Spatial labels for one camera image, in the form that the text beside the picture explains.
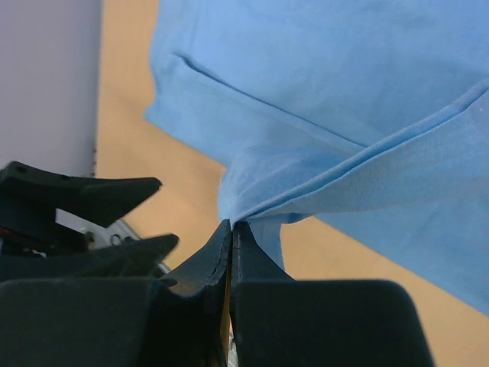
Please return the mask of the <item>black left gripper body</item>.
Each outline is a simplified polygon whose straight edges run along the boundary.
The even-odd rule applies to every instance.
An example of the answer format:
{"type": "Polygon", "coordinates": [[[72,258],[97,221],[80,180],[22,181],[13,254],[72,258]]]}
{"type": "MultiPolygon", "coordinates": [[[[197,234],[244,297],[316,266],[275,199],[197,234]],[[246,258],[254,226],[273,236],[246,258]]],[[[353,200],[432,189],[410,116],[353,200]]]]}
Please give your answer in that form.
{"type": "Polygon", "coordinates": [[[74,255],[89,250],[86,235],[56,221],[56,210],[19,198],[1,199],[1,254],[74,255]]]}

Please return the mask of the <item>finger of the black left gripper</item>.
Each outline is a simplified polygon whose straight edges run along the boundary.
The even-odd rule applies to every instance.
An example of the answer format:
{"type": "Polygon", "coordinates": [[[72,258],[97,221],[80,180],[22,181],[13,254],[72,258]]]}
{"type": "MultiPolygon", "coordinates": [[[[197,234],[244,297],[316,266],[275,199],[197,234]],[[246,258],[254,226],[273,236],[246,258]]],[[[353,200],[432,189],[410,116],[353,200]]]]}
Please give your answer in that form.
{"type": "Polygon", "coordinates": [[[177,246],[174,234],[131,240],[78,255],[1,257],[1,280],[65,277],[150,277],[177,246]]]}
{"type": "Polygon", "coordinates": [[[156,177],[71,177],[17,161],[1,169],[2,192],[64,210],[98,226],[110,226],[153,196],[161,186],[156,177]]]}

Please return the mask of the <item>light blue long sleeve shirt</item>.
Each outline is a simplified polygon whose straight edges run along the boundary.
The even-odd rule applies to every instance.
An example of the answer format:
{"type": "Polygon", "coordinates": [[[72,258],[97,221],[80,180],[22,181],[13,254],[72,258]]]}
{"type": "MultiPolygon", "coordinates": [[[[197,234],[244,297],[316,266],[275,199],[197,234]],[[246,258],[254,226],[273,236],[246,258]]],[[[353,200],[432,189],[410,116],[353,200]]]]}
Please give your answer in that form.
{"type": "Polygon", "coordinates": [[[487,313],[486,1],[162,1],[150,65],[274,261],[317,216],[487,313]]]}

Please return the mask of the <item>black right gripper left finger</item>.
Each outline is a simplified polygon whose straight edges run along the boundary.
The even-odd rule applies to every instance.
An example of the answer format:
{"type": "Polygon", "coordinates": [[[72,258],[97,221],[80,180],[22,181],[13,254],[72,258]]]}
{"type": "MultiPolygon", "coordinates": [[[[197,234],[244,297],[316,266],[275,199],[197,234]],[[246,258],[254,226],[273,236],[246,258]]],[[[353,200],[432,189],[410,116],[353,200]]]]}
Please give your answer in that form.
{"type": "Polygon", "coordinates": [[[224,366],[232,231],[161,278],[1,280],[3,366],[224,366]]]}

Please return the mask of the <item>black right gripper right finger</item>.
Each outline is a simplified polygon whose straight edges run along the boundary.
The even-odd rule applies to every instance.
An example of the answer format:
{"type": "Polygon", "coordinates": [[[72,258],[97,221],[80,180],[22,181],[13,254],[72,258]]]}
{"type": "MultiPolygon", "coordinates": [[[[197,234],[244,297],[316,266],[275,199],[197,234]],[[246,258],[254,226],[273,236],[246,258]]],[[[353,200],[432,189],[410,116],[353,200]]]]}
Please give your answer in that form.
{"type": "Polygon", "coordinates": [[[233,230],[232,326],[240,366],[433,366],[416,308],[386,280],[298,281],[233,230]]]}

